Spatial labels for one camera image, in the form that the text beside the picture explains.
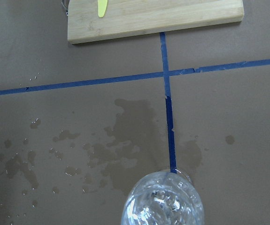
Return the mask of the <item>clear wine glass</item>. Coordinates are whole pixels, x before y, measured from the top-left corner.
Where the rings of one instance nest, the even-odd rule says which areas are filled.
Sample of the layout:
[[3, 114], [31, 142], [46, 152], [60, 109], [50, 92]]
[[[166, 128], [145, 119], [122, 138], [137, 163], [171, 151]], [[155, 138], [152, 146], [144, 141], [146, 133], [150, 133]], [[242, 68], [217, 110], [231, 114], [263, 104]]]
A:
[[202, 200], [185, 172], [161, 170], [141, 178], [124, 204], [122, 225], [203, 225]]

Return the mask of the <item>bamboo cutting board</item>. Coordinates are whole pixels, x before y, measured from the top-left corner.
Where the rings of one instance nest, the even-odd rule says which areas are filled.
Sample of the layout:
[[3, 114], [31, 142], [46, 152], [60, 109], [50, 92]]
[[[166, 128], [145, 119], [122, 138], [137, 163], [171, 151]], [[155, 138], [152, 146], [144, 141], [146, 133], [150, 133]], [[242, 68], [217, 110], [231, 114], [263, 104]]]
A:
[[108, 0], [103, 18], [97, 0], [71, 0], [67, 41], [89, 43], [165, 31], [236, 23], [244, 18], [241, 0]]

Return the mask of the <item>yellow plastic knife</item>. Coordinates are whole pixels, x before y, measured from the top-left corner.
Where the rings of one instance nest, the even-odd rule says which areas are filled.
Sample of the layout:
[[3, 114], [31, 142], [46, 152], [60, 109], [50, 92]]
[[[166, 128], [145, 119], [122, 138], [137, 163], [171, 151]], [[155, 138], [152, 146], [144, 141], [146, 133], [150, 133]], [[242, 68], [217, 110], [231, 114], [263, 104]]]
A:
[[98, 2], [98, 17], [103, 18], [108, 5], [108, 0], [97, 0]]

